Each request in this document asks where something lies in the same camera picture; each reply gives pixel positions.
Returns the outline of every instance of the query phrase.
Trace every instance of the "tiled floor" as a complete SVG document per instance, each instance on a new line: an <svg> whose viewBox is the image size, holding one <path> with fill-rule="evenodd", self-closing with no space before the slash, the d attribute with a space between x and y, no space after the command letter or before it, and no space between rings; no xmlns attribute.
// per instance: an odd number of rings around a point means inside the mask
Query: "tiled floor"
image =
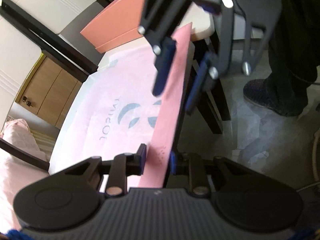
<svg viewBox="0 0 320 240"><path fill-rule="evenodd" d="M234 51L239 58L241 51ZM311 166L313 135L320 127L320 87L308 89L309 104L299 117L282 117L243 98L246 82L271 72L265 52L250 77L242 74L222 80L232 120L223 122L222 135L212 134L199 112L185 118L178 150L203 158L228 157L253 170L300 188L314 182Z"/></svg>

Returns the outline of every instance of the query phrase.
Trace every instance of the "black shoe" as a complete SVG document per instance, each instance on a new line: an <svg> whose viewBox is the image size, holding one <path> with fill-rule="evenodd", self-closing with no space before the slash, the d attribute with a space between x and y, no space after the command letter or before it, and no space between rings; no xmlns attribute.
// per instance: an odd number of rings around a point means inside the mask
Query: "black shoe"
<svg viewBox="0 0 320 240"><path fill-rule="evenodd" d="M273 101L271 101L266 88L265 79L253 79L245 84L243 88L244 99L250 103L271 109L279 115L283 116L296 116L284 112L280 107L278 107Z"/></svg>

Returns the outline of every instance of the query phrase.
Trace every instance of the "pink fabric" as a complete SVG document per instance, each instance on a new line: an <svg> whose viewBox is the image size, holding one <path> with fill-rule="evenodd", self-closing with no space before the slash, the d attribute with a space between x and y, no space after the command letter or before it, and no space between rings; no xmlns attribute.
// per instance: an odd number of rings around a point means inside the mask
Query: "pink fabric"
<svg viewBox="0 0 320 240"><path fill-rule="evenodd" d="M6 122L1 137L21 150L46 161L45 153L41 152L27 122L17 119ZM23 187L48 176L42 171L6 151L0 149L0 232L9 229L20 229L19 222L13 211L13 199Z"/></svg>
<svg viewBox="0 0 320 240"><path fill-rule="evenodd" d="M180 28L173 36L178 44L173 70L164 94L158 98L151 93L156 69L155 56L149 46L121 52L110 58L113 66L102 70L66 133L56 171L93 155L111 160L120 153L135 153L141 143L150 142L154 132L153 122L160 108L162 121L157 120L156 129L158 133L164 129L162 132L167 134L159 138L161 145L166 147L165 162L172 146L181 103L190 32L191 24ZM130 176L128 186L136 187L139 180L139 176Z"/></svg>

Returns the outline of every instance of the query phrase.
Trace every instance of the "wooden cabinet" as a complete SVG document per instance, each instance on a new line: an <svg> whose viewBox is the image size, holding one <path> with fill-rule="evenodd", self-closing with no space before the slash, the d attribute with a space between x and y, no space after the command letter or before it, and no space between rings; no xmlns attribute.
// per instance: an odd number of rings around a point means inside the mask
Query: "wooden cabinet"
<svg viewBox="0 0 320 240"><path fill-rule="evenodd" d="M45 58L25 89L19 104L48 123L61 128L82 83Z"/></svg>

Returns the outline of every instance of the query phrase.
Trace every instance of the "person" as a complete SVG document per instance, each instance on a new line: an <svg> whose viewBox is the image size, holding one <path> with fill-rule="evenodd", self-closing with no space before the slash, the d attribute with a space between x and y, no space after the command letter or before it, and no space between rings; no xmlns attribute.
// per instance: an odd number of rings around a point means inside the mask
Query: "person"
<svg viewBox="0 0 320 240"><path fill-rule="evenodd" d="M301 114L320 65L320 0L282 0L268 55L271 75L249 81L244 98L283 116Z"/></svg>

